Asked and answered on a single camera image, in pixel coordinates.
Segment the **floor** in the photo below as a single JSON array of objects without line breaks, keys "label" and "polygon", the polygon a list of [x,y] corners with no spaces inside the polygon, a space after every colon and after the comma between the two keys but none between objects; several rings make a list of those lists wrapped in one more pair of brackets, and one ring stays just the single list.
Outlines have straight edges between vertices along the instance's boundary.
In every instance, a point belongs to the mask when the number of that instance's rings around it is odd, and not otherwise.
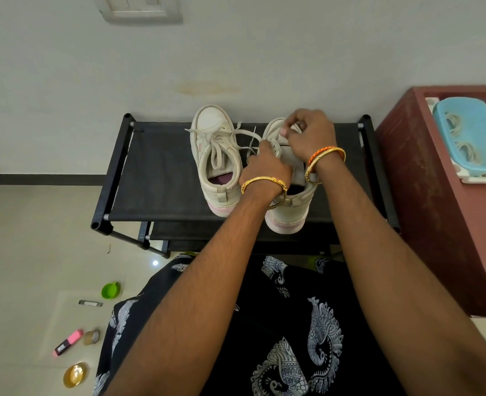
[{"label": "floor", "polygon": [[[0,395],[90,395],[100,343],[52,351],[78,328],[102,329],[116,301],[138,293],[167,260],[89,229],[98,187],[0,186]],[[116,225],[137,235],[138,225]],[[101,287],[120,281],[120,298]],[[102,301],[102,307],[79,300]],[[486,338],[486,319],[475,319]],[[63,374],[84,361],[87,378],[63,386]]]}]

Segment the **pink marker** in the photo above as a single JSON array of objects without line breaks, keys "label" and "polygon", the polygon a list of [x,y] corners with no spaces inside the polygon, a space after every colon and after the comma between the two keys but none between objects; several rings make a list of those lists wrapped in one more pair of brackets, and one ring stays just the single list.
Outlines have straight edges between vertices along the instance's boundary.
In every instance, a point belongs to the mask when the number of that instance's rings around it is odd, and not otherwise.
[{"label": "pink marker", "polygon": [[54,349],[54,351],[52,352],[52,355],[54,357],[57,357],[60,354],[65,353],[65,351],[69,347],[74,345],[77,341],[79,341],[82,336],[83,336],[83,329],[79,329],[77,331],[74,331],[71,336],[69,336],[67,339],[62,341],[62,343]]}]

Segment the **bracelet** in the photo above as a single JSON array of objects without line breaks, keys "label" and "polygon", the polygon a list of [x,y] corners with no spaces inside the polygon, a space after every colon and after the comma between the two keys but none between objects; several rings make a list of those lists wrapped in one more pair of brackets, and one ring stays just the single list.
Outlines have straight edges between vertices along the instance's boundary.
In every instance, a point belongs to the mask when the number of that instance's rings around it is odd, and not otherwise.
[{"label": "bracelet", "polygon": [[307,170],[305,171],[305,180],[307,182],[310,182],[312,183],[313,185],[320,185],[322,182],[313,182],[311,179],[309,179],[309,174],[311,172],[313,172],[313,168],[314,166],[316,165],[316,163],[318,162],[318,160],[320,160],[323,156],[325,156],[326,154],[329,154],[330,152],[339,152],[340,156],[342,157],[342,161],[345,161],[345,151],[342,150],[340,147],[330,147],[330,148],[327,148],[326,150],[324,151],[318,151],[319,154],[317,154],[316,156],[313,155],[309,161],[311,161],[311,163],[309,164],[309,166],[307,167]]},{"label": "bracelet", "polygon": [[336,150],[339,152],[340,154],[340,158],[342,159],[342,161],[345,162],[345,151],[344,149],[341,149],[340,147],[336,147],[336,146],[327,146],[327,147],[322,147],[320,150],[317,150],[312,156],[311,158],[309,159],[309,161],[307,162],[307,165],[311,165],[311,163],[313,162],[313,160],[316,158],[316,156],[318,154],[320,154],[321,152],[325,152],[326,150]]},{"label": "bracelet", "polygon": [[285,201],[285,199],[287,197],[287,185],[285,184],[285,182],[283,180],[278,179],[278,178],[274,178],[272,176],[256,176],[255,178],[249,179],[249,180],[247,180],[245,183],[243,183],[241,185],[241,194],[245,193],[245,189],[252,182],[255,182],[257,180],[263,180],[263,179],[270,180],[270,181],[272,181],[272,182],[280,185],[282,187],[282,190],[283,190],[283,199],[282,199],[282,201],[280,201],[279,203],[276,203],[276,204],[273,204],[273,205],[269,206],[268,210],[272,210],[273,208],[276,208],[280,204],[283,204],[283,202]]}]

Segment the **person's left arm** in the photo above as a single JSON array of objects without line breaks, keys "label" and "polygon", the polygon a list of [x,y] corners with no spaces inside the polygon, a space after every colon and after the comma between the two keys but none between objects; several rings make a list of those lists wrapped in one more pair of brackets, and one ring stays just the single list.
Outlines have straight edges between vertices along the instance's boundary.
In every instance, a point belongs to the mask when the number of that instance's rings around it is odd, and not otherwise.
[{"label": "person's left arm", "polygon": [[[267,141],[251,156],[239,183],[257,176],[291,181],[291,167]],[[248,185],[219,231],[152,313],[105,396],[197,395],[219,354],[261,223],[281,187]]]}]

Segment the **blue basket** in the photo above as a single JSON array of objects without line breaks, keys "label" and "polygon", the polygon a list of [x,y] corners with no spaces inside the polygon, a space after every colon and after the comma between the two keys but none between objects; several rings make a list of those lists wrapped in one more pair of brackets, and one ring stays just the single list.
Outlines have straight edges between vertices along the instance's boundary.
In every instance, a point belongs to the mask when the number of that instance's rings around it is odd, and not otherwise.
[{"label": "blue basket", "polygon": [[471,176],[486,174],[486,104],[449,97],[436,104],[433,115],[454,162]]}]

